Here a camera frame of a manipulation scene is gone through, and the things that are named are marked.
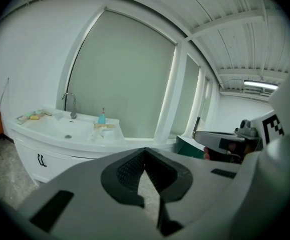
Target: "blue soap dispenser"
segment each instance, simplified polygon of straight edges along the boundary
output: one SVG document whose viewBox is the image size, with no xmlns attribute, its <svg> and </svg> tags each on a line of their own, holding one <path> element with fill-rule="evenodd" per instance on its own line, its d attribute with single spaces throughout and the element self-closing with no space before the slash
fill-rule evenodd
<svg viewBox="0 0 290 240">
<path fill-rule="evenodd" d="M 103 107 L 103 111 L 101 112 L 100 117 L 98 118 L 98 123 L 99 124 L 106 124 L 106 116 L 105 116 L 105 108 Z"/>
</svg>

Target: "floor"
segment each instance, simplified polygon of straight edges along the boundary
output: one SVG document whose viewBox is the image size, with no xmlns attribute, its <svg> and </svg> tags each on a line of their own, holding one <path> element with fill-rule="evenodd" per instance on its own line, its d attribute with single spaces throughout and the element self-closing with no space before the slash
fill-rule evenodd
<svg viewBox="0 0 290 240">
<path fill-rule="evenodd" d="M 15 145 L 0 139 L 0 200 L 17 209 L 37 188 L 21 163 Z"/>
<path fill-rule="evenodd" d="M 0 200 L 17 209 L 37 188 L 20 161 L 15 145 L 0 139 Z M 159 194 L 146 172 L 140 178 L 138 194 L 144 197 L 144 213 L 157 224 Z"/>
</svg>

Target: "fluorescent light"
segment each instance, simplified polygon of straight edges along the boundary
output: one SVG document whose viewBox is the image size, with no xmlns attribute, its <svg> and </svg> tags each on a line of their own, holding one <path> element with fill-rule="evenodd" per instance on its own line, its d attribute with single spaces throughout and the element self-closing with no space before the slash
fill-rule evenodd
<svg viewBox="0 0 290 240">
<path fill-rule="evenodd" d="M 262 82 L 256 82 L 256 81 L 244 81 L 244 84 L 246 86 L 257 86 L 257 87 L 262 87 L 262 88 L 267 88 L 267 89 L 277 89 L 278 86 L 275 84 L 271 84 L 271 83 L 262 83 Z"/>
</svg>

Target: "bathroom vanity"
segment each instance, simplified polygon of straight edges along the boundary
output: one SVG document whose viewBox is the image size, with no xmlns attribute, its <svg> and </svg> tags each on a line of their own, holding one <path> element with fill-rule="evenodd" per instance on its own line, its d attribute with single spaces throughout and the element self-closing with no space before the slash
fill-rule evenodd
<svg viewBox="0 0 290 240">
<path fill-rule="evenodd" d="M 77 114 L 72 119 L 68 111 L 53 109 L 51 113 L 23 124 L 9 121 L 19 157 L 36 184 L 78 163 L 130 149 L 117 119 L 106 119 L 106 124 L 114 125 L 111 139 L 106 140 L 94 129 L 96 116 Z"/>
</svg>

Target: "ceiling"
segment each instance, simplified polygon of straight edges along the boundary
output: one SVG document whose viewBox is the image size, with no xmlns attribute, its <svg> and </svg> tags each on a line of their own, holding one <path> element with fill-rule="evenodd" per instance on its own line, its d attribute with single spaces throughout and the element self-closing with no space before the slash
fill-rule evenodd
<svg viewBox="0 0 290 240">
<path fill-rule="evenodd" d="M 13 0 L 5 14 L 29 1 Z M 290 72 L 290 23 L 271 0 L 135 1 L 164 15 L 194 42 L 224 95 L 267 102 L 270 90 L 245 88 L 243 80 L 279 85 Z"/>
</svg>

